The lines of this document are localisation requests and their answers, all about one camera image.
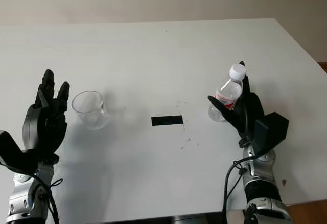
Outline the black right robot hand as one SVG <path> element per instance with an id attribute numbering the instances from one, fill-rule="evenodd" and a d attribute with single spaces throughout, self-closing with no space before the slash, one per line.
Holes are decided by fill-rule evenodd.
<path id="1" fill-rule="evenodd" d="M 208 115 L 213 121 L 230 123 L 241 137 L 239 146 L 244 148 L 251 143 L 255 121 L 264 111 L 259 97 L 250 90 L 245 63 L 232 65 L 228 74 L 227 82 L 214 96 L 208 96 Z"/>

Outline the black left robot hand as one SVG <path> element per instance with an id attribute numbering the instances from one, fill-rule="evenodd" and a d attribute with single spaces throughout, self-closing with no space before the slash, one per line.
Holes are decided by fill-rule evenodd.
<path id="1" fill-rule="evenodd" d="M 51 155 L 59 148 L 66 134 L 65 112 L 68 107 L 69 88 L 64 82 L 54 97 L 54 73 L 47 69 L 38 87 L 35 102 L 28 108 L 22 139 L 26 150 L 39 155 Z"/>

